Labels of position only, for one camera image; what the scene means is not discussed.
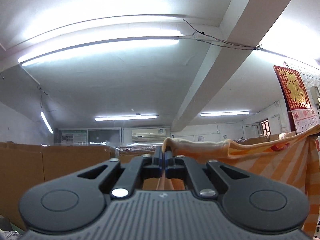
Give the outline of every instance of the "ceiling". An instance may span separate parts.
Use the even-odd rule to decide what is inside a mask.
[[[64,25],[101,17],[164,14],[220,32],[231,0],[0,0],[0,60],[11,62],[28,39]],[[320,0],[291,0],[262,39],[262,47],[320,59]],[[59,128],[170,126],[192,88],[209,45],[194,40],[123,51],[82,54],[5,70],[0,100],[39,121],[38,84],[44,107]],[[273,62],[252,52],[201,112],[257,113],[282,98]],[[95,122],[98,116],[157,114],[157,119]],[[248,116],[200,117],[189,124],[239,122]]]

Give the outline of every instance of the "concrete beam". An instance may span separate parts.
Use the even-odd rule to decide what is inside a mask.
[[[220,24],[224,40],[256,46],[291,0],[232,0]],[[201,112],[250,55],[250,50],[210,46],[175,117],[180,131]]]

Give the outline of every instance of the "orange striped fabric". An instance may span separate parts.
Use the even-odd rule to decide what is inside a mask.
[[[190,142],[166,138],[163,150],[171,147],[174,155],[195,158],[199,163],[209,159],[233,165],[240,169],[284,182],[303,191],[310,202],[310,213],[303,230],[314,236],[320,206],[320,165],[316,136],[320,125],[298,135],[254,145],[240,145],[231,140],[219,143]],[[174,189],[183,189],[180,180],[172,180]]]

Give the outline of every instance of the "poster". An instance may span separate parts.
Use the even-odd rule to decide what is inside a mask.
[[[87,142],[86,130],[63,130],[61,133],[61,144],[64,145],[81,145]]]
[[[297,134],[305,132],[310,127],[320,123],[318,113],[312,109],[292,110],[292,116]]]
[[[298,71],[273,66],[290,110],[310,109],[306,88]]]

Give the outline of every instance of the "white air conditioner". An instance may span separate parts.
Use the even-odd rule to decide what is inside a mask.
[[[132,129],[132,142],[163,142],[166,138],[165,128]]]

